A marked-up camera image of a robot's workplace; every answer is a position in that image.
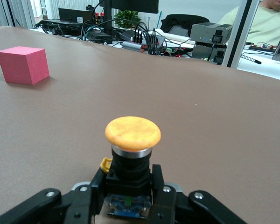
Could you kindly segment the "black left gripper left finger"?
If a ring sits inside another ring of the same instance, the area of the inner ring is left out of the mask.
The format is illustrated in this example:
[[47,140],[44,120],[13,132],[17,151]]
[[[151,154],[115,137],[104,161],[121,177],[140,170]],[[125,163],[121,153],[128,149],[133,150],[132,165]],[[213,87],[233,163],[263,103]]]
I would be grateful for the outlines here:
[[65,195],[54,188],[41,190],[0,215],[0,224],[90,224],[104,201],[105,173],[82,182]]

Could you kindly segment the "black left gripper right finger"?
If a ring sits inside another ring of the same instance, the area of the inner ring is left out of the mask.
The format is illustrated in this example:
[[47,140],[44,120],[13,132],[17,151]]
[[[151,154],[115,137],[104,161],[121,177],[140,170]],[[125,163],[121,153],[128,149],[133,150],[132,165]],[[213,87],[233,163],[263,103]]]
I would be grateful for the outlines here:
[[164,182],[160,165],[152,166],[153,205],[148,224],[245,224],[210,193],[196,190],[185,195]]

